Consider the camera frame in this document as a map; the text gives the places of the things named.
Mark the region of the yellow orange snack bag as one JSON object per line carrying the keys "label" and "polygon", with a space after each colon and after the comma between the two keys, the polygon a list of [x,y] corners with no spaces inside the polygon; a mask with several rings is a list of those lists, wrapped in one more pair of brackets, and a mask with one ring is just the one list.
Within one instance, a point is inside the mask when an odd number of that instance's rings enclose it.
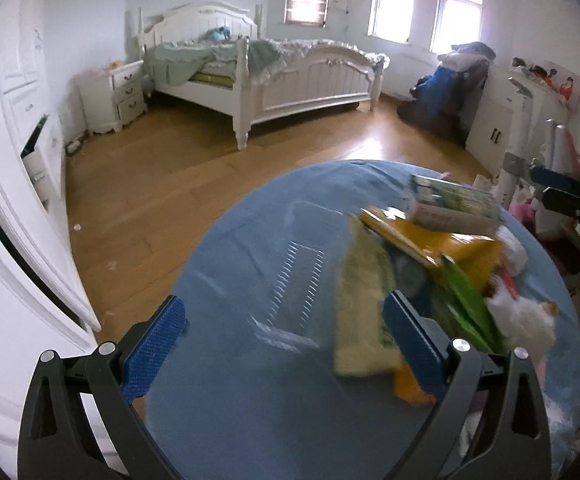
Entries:
{"label": "yellow orange snack bag", "polygon": [[406,220],[396,208],[365,208],[360,211],[359,220],[386,243],[396,289],[406,296],[419,315],[434,320],[448,337],[468,340],[452,315],[454,296],[442,278],[440,256],[454,260],[483,297],[490,276],[500,262],[502,244],[483,235],[424,229]]}

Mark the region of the cream green snack bag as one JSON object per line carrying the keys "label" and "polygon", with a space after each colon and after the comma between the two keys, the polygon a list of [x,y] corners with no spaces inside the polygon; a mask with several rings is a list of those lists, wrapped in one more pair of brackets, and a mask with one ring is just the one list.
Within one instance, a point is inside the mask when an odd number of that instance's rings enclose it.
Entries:
{"label": "cream green snack bag", "polygon": [[356,217],[334,298],[337,327],[333,351],[337,375],[366,377],[399,370],[404,358],[383,320],[383,304],[396,288],[389,255]]}

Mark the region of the grey red desk chair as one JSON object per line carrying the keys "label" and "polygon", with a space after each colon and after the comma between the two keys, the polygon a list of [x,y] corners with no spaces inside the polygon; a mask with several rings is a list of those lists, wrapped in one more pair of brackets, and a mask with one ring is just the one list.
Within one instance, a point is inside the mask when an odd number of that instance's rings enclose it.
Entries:
{"label": "grey red desk chair", "polygon": [[[532,162],[530,166],[544,166],[558,174],[565,174],[580,181],[580,156],[574,147],[572,135],[567,128],[554,119],[548,119],[544,124],[544,144],[541,148],[541,159]],[[575,219],[547,210],[542,203],[542,192],[545,188],[535,184],[532,196],[532,208],[536,210],[535,233],[540,240],[558,240],[568,231],[574,231]]]}

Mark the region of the pink plush toy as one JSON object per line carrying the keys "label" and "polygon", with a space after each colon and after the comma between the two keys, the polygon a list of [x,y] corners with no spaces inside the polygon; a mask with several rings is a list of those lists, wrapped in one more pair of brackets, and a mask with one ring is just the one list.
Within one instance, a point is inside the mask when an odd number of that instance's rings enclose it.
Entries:
{"label": "pink plush toy", "polygon": [[522,226],[532,231],[536,226],[536,210],[532,208],[532,201],[511,204],[508,211]]}

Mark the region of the framed family photo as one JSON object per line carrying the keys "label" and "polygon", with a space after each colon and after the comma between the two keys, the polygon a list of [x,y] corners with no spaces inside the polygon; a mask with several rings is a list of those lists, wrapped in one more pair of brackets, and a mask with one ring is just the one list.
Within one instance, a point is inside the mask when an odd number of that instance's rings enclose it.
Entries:
{"label": "framed family photo", "polygon": [[580,101],[580,76],[552,61],[542,64],[547,73],[546,83],[561,103],[570,111],[578,109]]}

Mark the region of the white low cabinet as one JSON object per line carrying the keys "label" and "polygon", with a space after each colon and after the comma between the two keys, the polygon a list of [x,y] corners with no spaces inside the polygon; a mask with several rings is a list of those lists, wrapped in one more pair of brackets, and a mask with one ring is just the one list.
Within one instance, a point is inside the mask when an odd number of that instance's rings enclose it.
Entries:
{"label": "white low cabinet", "polygon": [[466,150],[493,176],[497,176],[504,159],[504,152],[511,139],[513,100],[518,96],[509,80],[513,77],[532,92],[532,129],[528,137],[525,158],[530,162],[539,154],[544,144],[544,123],[554,119],[558,124],[567,122],[568,111],[556,94],[522,73],[510,73],[491,66],[478,104]]}

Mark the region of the white crumpled tissue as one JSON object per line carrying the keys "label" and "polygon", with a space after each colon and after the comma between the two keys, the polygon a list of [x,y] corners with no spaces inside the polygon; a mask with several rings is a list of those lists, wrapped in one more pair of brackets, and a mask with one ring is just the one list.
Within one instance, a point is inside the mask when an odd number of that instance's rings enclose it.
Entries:
{"label": "white crumpled tissue", "polygon": [[499,226],[495,240],[502,244],[500,262],[491,274],[485,304],[494,318],[506,348],[522,347],[532,362],[540,363],[555,344],[555,315],[558,305],[553,301],[537,301],[523,297],[514,278],[527,269],[528,255],[506,226]]}

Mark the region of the green white carton box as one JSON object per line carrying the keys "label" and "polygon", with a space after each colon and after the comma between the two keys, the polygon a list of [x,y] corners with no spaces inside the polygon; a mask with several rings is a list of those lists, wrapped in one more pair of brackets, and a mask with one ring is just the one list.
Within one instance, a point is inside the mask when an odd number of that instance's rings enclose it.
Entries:
{"label": "green white carton box", "polygon": [[438,232],[494,236],[501,226],[499,206],[489,193],[417,174],[409,180],[405,216]]}

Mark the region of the right window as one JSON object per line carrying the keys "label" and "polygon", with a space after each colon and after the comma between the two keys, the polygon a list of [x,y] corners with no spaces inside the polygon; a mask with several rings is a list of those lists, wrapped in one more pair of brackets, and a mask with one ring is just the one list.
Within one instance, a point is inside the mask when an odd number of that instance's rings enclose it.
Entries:
{"label": "right window", "polygon": [[430,51],[446,54],[480,41],[484,0],[437,0]]}

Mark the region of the blue tablecloth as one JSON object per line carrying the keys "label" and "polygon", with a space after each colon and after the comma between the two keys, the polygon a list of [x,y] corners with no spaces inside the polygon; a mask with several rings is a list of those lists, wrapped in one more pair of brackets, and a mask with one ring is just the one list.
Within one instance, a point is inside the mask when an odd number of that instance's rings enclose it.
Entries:
{"label": "blue tablecloth", "polygon": [[174,294],[186,332],[145,401],[186,479],[381,479],[427,417],[382,375],[333,370],[347,220],[400,207],[415,168],[344,160],[295,170],[207,232]]}

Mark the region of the middle window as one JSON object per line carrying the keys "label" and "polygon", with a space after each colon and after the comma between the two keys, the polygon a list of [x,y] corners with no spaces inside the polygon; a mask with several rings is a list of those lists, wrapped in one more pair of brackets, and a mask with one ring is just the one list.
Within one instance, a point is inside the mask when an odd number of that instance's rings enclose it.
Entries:
{"label": "middle window", "polygon": [[395,44],[410,40],[415,0],[372,0],[368,35]]}

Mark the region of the white wardrobe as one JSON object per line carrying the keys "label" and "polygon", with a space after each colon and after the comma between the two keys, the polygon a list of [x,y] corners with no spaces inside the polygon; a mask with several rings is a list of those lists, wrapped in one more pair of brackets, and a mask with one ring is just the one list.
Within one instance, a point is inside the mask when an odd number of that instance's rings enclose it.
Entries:
{"label": "white wardrobe", "polygon": [[0,0],[0,241],[59,318],[101,325],[76,270],[64,194],[64,143],[50,104],[45,0]]}

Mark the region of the white nightstand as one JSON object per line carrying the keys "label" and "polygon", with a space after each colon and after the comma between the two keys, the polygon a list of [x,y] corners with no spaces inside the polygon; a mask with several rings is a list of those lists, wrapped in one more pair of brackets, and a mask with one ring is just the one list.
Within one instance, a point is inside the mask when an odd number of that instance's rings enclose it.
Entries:
{"label": "white nightstand", "polygon": [[148,110],[144,90],[144,62],[100,70],[76,78],[87,131],[120,132]]}

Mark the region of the white wooden bed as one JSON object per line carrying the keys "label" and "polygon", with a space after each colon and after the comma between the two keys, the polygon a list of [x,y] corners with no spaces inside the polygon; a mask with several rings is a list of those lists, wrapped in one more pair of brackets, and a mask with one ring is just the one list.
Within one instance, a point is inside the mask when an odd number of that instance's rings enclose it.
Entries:
{"label": "white wooden bed", "polygon": [[155,91],[230,116],[239,150],[262,122],[377,104],[390,64],[345,42],[266,39],[259,18],[222,2],[188,3],[140,23],[137,44]]}

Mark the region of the green blanket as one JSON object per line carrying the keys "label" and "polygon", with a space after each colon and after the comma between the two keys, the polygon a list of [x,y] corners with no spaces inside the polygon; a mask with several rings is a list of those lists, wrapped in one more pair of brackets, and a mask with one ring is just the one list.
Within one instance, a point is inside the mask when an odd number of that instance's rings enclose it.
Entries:
{"label": "green blanket", "polygon": [[237,80],[239,47],[245,47],[247,73],[265,81],[284,66],[281,53],[268,40],[163,42],[145,52],[145,69],[154,82],[181,86],[202,76]]}

